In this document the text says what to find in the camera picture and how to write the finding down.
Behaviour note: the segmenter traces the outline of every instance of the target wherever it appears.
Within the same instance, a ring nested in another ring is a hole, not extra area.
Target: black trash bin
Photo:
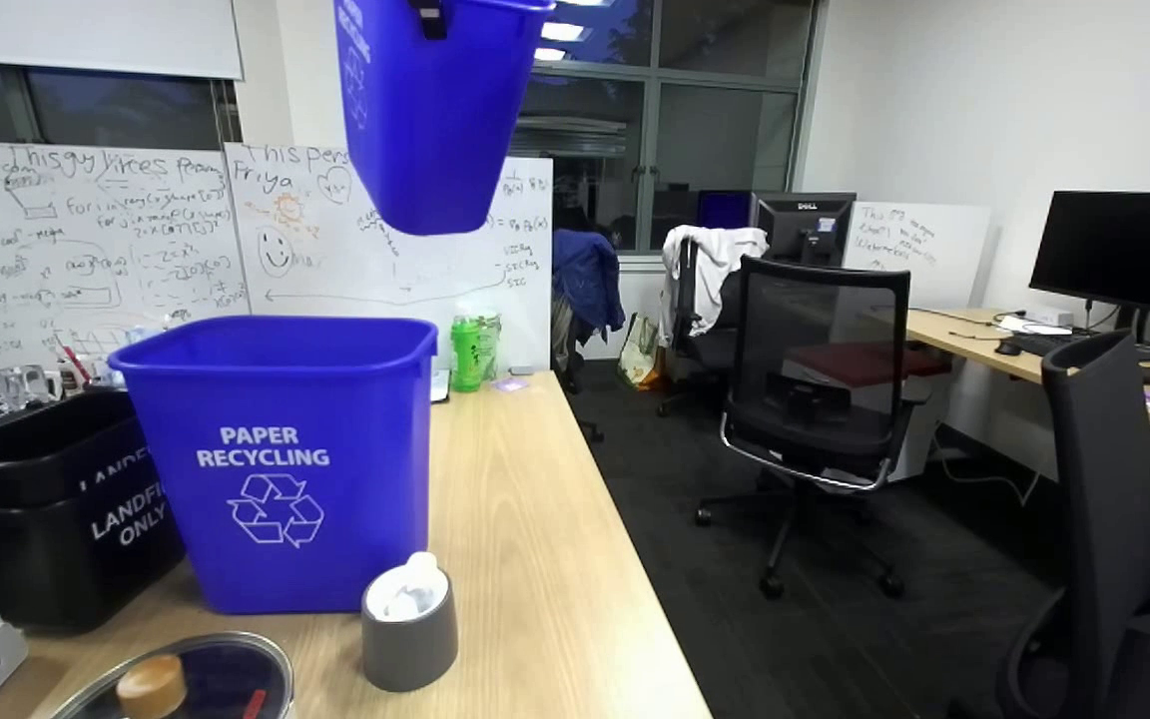
[[[88,390],[0,422],[0,617],[88,631],[181,558],[133,401]]]

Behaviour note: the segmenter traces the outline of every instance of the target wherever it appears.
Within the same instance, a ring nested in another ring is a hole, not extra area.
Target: black office chair
[[[1150,689],[1138,685],[1150,670],[1150,422],[1135,338],[1054,348],[1041,389],[1066,492],[1069,578],[1005,651],[998,703],[1013,719],[1097,719],[1122,711],[1111,694],[1125,690],[1150,714]]]
[[[691,334],[695,325],[695,259],[700,259],[700,244],[682,239],[680,247],[680,281],[668,285],[668,305],[671,305],[671,334],[668,334],[668,374],[671,374],[671,404],[680,401],[705,401],[705,397],[724,397],[727,378],[733,373],[733,316],[739,316],[739,271],[731,271],[719,288],[724,296],[724,316],[709,332]]]
[[[783,595],[779,558],[812,486],[856,501],[877,492],[898,464],[909,404],[902,401],[908,271],[847,271],[741,259],[733,378],[724,444],[773,480],[785,496],[700,501],[695,524],[719,509],[773,509],[779,533],[763,565],[763,595]],[[898,577],[861,551],[885,595]]]

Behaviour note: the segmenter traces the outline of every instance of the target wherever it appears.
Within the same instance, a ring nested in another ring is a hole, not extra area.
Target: window
[[[238,141],[230,80],[0,69],[4,145],[218,148]]]
[[[816,0],[559,0],[511,153],[624,251],[789,192]]]

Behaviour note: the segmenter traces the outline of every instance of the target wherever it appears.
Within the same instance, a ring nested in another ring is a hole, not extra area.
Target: mesh chair back
[[[1069,529],[1069,711],[1097,714],[1125,622],[1150,603],[1150,422],[1135,338],[1049,353],[1041,389]]]
[[[671,285],[671,348],[691,344],[691,325],[695,325],[695,239],[682,239],[680,251],[680,281]]]
[[[890,461],[908,420],[908,281],[741,259],[731,437],[804,464]]]

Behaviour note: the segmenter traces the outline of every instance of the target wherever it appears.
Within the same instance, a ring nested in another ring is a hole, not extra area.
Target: white wall
[[[0,0],[0,63],[238,75],[230,0]]]
[[[249,145],[342,148],[333,0],[236,0]]]
[[[1150,192],[1150,4],[828,0],[799,183],[986,204],[986,305],[1078,308],[1025,277],[1054,189]],[[949,422],[1054,470],[1036,389],[968,373]]]

